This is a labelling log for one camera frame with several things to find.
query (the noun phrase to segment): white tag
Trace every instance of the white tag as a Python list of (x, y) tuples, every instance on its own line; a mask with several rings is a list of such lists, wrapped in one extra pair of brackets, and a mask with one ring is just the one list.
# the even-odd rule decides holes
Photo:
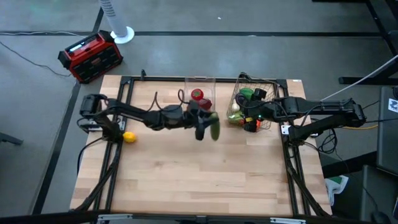
[(389, 98), (388, 99), (388, 109), (395, 113), (398, 113), (398, 101)]

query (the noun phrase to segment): red object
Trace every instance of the red object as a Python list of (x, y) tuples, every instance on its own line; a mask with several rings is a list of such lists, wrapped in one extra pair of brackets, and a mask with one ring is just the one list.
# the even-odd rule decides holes
[(211, 106), (213, 105), (211, 101), (207, 98), (203, 98), (199, 100), (199, 106), (204, 110), (210, 110)]
[(58, 60), (80, 83), (89, 83), (119, 65), (123, 57), (110, 33), (100, 30), (61, 51)]
[(198, 100), (203, 99), (203, 97), (204, 97), (203, 91), (201, 91), (200, 89), (194, 89), (194, 90), (192, 90), (192, 92), (191, 92), (191, 98), (192, 98), (193, 100), (198, 101)]

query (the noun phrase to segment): red power station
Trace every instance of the red power station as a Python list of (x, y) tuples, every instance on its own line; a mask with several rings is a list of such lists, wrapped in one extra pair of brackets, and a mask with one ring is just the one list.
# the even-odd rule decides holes
[(80, 83), (89, 83), (119, 65), (123, 57), (111, 34), (100, 30), (60, 51), (58, 59)]

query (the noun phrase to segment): clear plastic container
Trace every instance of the clear plastic container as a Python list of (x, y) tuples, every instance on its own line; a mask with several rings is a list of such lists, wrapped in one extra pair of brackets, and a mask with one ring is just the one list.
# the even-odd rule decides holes
[(216, 78), (215, 77), (185, 77), (185, 101), (192, 99), (192, 91), (203, 93), (204, 100), (210, 100), (209, 111), (216, 111)]

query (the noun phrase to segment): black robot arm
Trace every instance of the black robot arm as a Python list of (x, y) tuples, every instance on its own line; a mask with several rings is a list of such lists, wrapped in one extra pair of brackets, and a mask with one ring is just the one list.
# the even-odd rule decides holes
[[(102, 101), (107, 105), (105, 110), (101, 109)], [(83, 118), (93, 119), (102, 128), (104, 139), (111, 142), (121, 140), (123, 133), (120, 131), (119, 124), (111, 121), (108, 115), (120, 115), (140, 121), (154, 131), (164, 128), (196, 128), (197, 140), (203, 139), (208, 126), (219, 122), (217, 116), (212, 116), (212, 112), (201, 109), (193, 100), (188, 102), (186, 111), (183, 111), (181, 105), (168, 105), (158, 111), (146, 111), (100, 94), (85, 96), (80, 114)]]
[[(353, 100), (308, 101), (300, 97), (276, 98), (270, 102), (250, 101), (243, 106), (245, 116), (273, 122), (289, 122), (291, 142), (306, 140), (311, 134), (341, 126), (360, 127), (366, 122), (361, 105)], [(293, 125), (293, 120), (308, 115), (331, 115), (308, 125)]]

